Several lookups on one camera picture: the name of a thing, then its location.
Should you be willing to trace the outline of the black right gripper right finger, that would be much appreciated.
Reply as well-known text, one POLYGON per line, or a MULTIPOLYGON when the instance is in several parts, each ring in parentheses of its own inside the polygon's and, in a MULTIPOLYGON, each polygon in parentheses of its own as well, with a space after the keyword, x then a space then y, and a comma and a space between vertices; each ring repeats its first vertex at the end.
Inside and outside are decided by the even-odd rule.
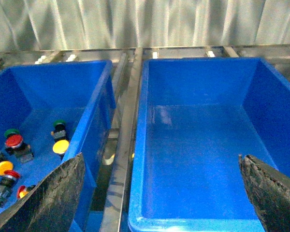
POLYGON ((290 232, 290 178, 253 155, 238 156, 245 191, 266 232, 290 232))

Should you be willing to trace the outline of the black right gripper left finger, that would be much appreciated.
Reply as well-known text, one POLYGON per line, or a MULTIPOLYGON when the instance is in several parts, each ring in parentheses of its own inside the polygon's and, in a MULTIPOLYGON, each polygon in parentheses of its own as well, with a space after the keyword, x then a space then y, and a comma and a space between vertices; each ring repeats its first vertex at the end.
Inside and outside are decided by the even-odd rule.
POLYGON ((48 174, 25 197, 0 213, 0 232, 67 232, 85 178, 82 153, 48 174))

